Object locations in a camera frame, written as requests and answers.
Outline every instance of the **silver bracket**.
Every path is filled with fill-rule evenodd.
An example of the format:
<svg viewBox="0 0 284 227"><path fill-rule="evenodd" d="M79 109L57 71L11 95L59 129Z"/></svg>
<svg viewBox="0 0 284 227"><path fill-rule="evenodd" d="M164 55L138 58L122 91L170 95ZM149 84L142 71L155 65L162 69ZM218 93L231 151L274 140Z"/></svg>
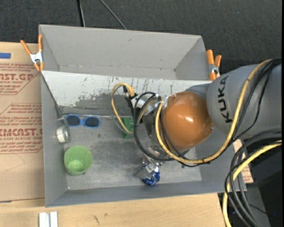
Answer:
<svg viewBox="0 0 284 227"><path fill-rule="evenodd" d="M39 213L39 227L58 227L58 213Z"/></svg>

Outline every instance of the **cardboard sheet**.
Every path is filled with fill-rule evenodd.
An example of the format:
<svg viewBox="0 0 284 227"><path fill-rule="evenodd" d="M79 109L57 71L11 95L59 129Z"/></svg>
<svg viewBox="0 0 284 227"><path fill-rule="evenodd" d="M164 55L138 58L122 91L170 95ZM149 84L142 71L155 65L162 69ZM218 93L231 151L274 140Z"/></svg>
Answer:
<svg viewBox="0 0 284 227"><path fill-rule="evenodd" d="M0 52L11 53L0 59L0 201L42 198L40 73L20 43L0 42Z"/></svg>

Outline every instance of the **lime green cup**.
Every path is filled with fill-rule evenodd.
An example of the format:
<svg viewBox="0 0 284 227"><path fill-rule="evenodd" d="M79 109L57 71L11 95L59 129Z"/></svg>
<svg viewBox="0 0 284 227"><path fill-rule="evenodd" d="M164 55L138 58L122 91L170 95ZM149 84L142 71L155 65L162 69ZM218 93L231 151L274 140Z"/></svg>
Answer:
<svg viewBox="0 0 284 227"><path fill-rule="evenodd" d="M91 152L84 146L72 146L64 154L64 165L69 175L84 174L93 161Z"/></svg>

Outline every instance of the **black floor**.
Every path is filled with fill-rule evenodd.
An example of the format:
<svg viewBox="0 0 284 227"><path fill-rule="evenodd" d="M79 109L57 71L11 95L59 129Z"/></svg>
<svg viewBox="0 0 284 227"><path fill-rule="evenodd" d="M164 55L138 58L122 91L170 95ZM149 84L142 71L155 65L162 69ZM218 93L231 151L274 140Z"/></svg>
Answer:
<svg viewBox="0 0 284 227"><path fill-rule="evenodd" d="M282 56L282 0L103 0L129 30L202 35L222 73ZM124 29L100 0L87 27ZM35 43L39 24L80 26L76 0L0 0L0 41Z"/></svg>

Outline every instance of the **kuka logo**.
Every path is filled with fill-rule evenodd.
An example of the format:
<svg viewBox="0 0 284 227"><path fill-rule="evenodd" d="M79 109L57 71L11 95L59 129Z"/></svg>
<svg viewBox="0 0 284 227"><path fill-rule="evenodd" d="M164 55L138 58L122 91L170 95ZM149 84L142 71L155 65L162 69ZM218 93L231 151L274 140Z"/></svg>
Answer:
<svg viewBox="0 0 284 227"><path fill-rule="evenodd" d="M226 123L230 123L232 122L232 119L229 118L229 112L227 110L227 106L226 106L226 102L225 102L225 98L224 98L224 89L225 89L225 84L226 84L226 79L227 79L228 76L226 76L225 78L223 78L221 81L220 81L220 85L223 85L222 87L219 87L218 88L218 103L220 104L220 112L221 112L221 115L225 118L225 122Z"/></svg>

